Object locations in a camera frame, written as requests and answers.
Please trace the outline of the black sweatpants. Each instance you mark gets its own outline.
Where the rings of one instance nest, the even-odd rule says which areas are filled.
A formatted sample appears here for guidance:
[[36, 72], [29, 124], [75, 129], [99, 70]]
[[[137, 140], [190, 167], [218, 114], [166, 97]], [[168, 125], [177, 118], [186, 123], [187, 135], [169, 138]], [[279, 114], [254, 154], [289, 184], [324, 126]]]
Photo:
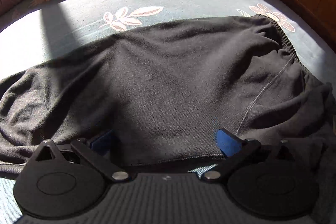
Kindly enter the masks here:
[[216, 160], [215, 131], [293, 142], [316, 166], [312, 217], [335, 220], [335, 99], [266, 16], [136, 28], [1, 81], [1, 175], [19, 174], [44, 139], [108, 131], [124, 166]]

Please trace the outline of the grey patterned bed sheet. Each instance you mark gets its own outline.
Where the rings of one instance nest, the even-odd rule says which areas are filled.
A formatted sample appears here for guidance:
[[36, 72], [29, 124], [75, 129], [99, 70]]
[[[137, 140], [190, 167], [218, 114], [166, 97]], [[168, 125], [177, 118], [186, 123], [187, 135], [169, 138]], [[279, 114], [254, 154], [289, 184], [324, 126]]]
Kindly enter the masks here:
[[[316, 79], [331, 84], [335, 99], [335, 53], [278, 0], [37, 0], [36, 5], [28, 0], [21, 3], [20, 8], [24, 12], [18, 20], [9, 15], [1, 16], [1, 81], [85, 45], [136, 28], [179, 20], [261, 15], [278, 24], [292, 43], [299, 61]], [[217, 148], [218, 129], [215, 131]], [[117, 163], [117, 159], [113, 162], [132, 172], [188, 172], [217, 164], [223, 158], [221, 151], [220, 154], [216, 160], [154, 167], [124, 166]], [[13, 195], [19, 174], [1, 175], [1, 223], [14, 223], [22, 215]]]

